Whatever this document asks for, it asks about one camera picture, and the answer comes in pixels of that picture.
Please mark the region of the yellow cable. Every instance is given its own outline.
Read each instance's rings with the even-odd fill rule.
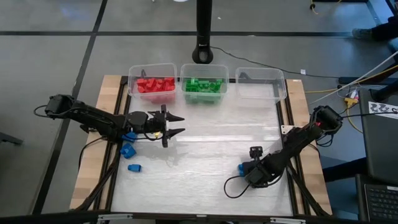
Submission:
[[[347,105],[347,118],[348,118],[348,121],[349,121],[349,123],[352,125],[352,127],[355,129],[355,130],[357,130],[357,131],[359,131],[360,133],[363,133],[359,128],[357,128],[356,126],[355,126],[355,124],[353,123],[353,121],[351,120],[351,118],[349,117],[349,106]]]
[[[312,8],[313,13],[318,15],[319,13],[315,12],[315,7]]]
[[[373,77],[382,75],[382,74],[384,74],[384,73],[386,73],[386,72],[388,72],[388,71],[391,71],[392,69],[395,69],[395,68],[398,68],[398,65],[393,66],[393,67],[391,67],[391,68],[389,68],[389,69],[386,69],[386,70],[384,70],[384,71],[382,71],[382,72],[380,72],[380,73],[377,73],[377,74],[375,74],[375,75],[372,75],[372,76],[370,76],[370,77],[364,78],[364,79],[362,79],[362,80],[360,80],[360,81],[357,81],[357,82],[353,83],[353,85],[354,85],[354,84],[361,83],[361,82],[365,82],[366,80],[369,80],[369,79],[371,79],[371,78],[373,78]],[[330,90],[305,91],[304,93],[327,93],[327,92],[335,91],[335,90],[337,90],[337,88],[330,89]]]

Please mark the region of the transparent plastic bin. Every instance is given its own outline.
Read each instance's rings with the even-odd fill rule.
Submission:
[[[284,73],[276,68],[237,68],[236,93],[244,100],[272,100],[286,98]]]
[[[174,79],[174,89],[168,91],[156,91],[140,93],[137,84],[138,79],[150,80],[151,78]],[[177,67],[173,63],[160,63],[153,65],[135,65],[129,69],[129,95],[151,101],[152,103],[169,103],[175,100],[177,88]]]
[[[185,64],[181,67],[180,84],[187,103],[217,103],[228,91],[228,83],[228,68],[224,65]]]

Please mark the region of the white tabletop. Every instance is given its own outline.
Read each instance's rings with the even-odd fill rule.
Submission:
[[[177,91],[167,110],[185,121],[168,126],[186,130],[172,138],[168,148],[161,141],[133,144],[137,154],[119,163],[113,212],[292,215],[285,174],[277,184],[249,188],[237,199],[223,192],[225,180],[238,175],[238,164],[251,160],[251,146],[262,146],[263,156],[281,149],[275,102],[238,100],[235,87],[230,83],[217,105],[189,105]],[[160,105],[132,97],[130,112],[155,110]],[[140,164],[142,172],[128,171],[129,164]],[[245,186],[243,178],[234,179],[227,192],[238,195]]]

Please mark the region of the blue block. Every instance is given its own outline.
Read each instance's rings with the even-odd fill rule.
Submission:
[[[129,141],[129,142],[132,142],[132,143],[134,143],[136,141],[136,138],[137,138],[137,135],[134,132],[130,132],[130,133],[127,133],[125,135],[122,135],[122,139],[123,140]]]
[[[240,175],[241,177],[244,177],[243,164],[239,164],[239,165],[238,165],[238,171],[239,171],[239,175]]]
[[[131,158],[133,155],[135,155],[137,152],[134,150],[134,148],[129,144],[126,143],[121,149],[120,149],[120,154],[124,156],[124,158],[128,159]]]
[[[132,172],[141,172],[141,165],[131,164],[131,165],[127,166],[127,169]]]

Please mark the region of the black pole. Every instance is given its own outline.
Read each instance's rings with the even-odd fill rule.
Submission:
[[[376,102],[383,101],[390,97],[391,95],[394,95],[398,92],[398,81],[395,81],[394,83],[391,83],[390,85],[382,88],[381,90],[371,90],[371,95],[372,98]]]
[[[210,50],[211,8],[213,0],[197,0],[197,45],[192,52],[195,63],[208,64],[213,60]]]

